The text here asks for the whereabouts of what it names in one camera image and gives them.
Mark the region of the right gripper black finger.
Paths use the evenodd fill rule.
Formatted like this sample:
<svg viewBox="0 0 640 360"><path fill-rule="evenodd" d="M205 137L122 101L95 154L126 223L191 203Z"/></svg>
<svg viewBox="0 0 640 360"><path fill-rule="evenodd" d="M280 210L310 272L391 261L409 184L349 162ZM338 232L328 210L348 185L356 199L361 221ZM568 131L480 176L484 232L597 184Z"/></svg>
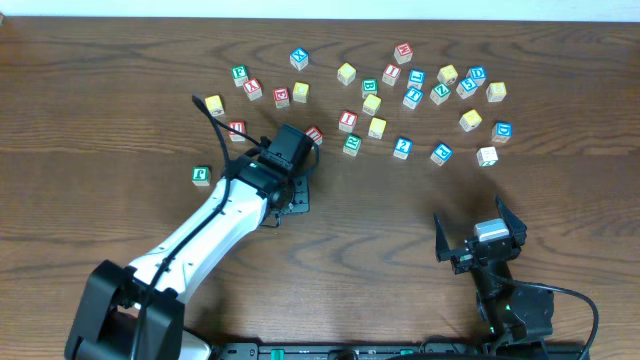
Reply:
<svg viewBox="0 0 640 360"><path fill-rule="evenodd" d="M436 230L436 242L435 242L435 254L438 262L450 260L450 248L446 239L444 230L442 228L439 217L433 214L435 230Z"/></svg>
<svg viewBox="0 0 640 360"><path fill-rule="evenodd" d="M499 196L495 197L495 202L498 213L508 228L514 243L524 245L527 237L526 224L505 205Z"/></svg>

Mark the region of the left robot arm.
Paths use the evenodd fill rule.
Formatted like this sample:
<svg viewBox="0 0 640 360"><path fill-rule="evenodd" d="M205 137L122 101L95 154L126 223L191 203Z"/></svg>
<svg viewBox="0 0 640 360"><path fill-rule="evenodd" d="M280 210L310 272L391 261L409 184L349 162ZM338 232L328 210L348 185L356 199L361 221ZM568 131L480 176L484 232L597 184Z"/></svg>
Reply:
<svg viewBox="0 0 640 360"><path fill-rule="evenodd" d="M166 240L121 267L109 260L87 279L67 339L67 359L207 359L212 347L184 327L185 308L231 248L269 217L309 209L315 141L289 125L229 162L206 202Z"/></svg>

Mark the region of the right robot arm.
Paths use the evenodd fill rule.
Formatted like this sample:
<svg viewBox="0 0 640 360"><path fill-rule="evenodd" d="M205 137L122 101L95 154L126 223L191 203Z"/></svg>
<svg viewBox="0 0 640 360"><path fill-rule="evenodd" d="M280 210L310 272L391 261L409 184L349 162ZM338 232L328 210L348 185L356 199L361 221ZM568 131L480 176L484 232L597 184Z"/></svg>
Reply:
<svg viewBox="0 0 640 360"><path fill-rule="evenodd" d="M474 235L460 248L449 247L439 218L434 223L436 259L450 262L456 275L472 276L478 311L489 323L492 346L497 348L551 335L554 295L551 290L515 283L508 262L520 255L527 226L501 199L495 202L499 217L476 224Z"/></svg>

